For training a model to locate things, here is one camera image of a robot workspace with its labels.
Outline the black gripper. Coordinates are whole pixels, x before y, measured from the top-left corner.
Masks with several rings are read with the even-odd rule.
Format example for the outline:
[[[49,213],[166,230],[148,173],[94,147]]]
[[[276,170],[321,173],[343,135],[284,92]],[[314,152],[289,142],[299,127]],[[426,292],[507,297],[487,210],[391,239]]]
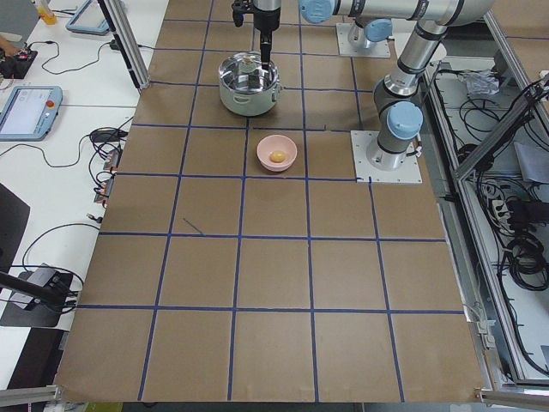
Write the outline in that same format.
[[[260,32],[261,66],[269,70],[272,50],[272,32],[280,25],[281,0],[236,0],[232,3],[232,19],[242,27],[244,16],[253,15],[254,27]]]

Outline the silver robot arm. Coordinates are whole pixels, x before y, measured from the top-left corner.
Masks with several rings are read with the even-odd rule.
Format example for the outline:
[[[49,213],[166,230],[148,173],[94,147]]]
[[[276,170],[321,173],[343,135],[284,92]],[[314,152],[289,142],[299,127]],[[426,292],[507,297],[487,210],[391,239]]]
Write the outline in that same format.
[[[347,41],[355,51],[365,51],[387,40],[392,33],[390,19],[356,17],[347,34]]]
[[[396,18],[415,23],[395,68],[374,90],[381,130],[366,149],[366,158],[378,170],[393,172],[407,157],[418,136],[423,113],[412,98],[418,81],[449,27],[464,26],[485,15],[493,1],[300,1],[299,11],[312,24],[333,15],[356,20]]]

